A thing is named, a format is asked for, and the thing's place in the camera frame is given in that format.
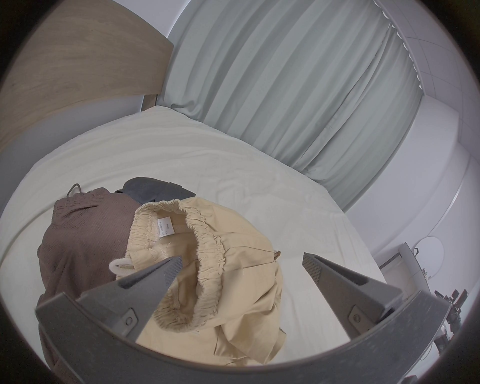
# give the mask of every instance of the bed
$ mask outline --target bed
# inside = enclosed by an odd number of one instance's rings
[[[44,287],[36,249],[54,202],[79,183],[113,192],[133,177],[182,185],[232,208],[281,251],[281,327],[287,340],[272,363],[349,341],[301,261],[304,252],[384,281],[367,247],[326,189],[260,152],[169,108],[104,124],[55,149],[24,177],[0,218],[0,291],[12,319],[42,358],[34,314]]]

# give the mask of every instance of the mattress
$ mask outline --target mattress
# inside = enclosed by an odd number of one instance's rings
[[[34,308],[44,292],[36,250],[54,202],[79,183],[113,192],[145,176],[182,185],[236,210],[281,251],[281,328],[272,363],[305,358],[349,341],[302,267],[315,253],[384,281],[367,247],[326,189],[249,144],[165,107],[88,131],[38,161],[0,218],[0,293],[18,329],[41,357]]]

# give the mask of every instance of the gray-green curtain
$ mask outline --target gray-green curtain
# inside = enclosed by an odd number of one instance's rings
[[[163,104],[327,188],[345,209],[380,172],[422,91],[372,0],[192,0]]]

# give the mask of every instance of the headboard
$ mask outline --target headboard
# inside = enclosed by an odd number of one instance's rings
[[[173,45],[113,0],[63,0],[17,53],[0,88],[0,151],[80,103],[160,94]]]

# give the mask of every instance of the round mirror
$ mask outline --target round mirror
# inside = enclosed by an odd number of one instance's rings
[[[436,237],[429,236],[419,241],[416,254],[417,261],[425,274],[431,279],[435,276],[444,262],[444,246]]]

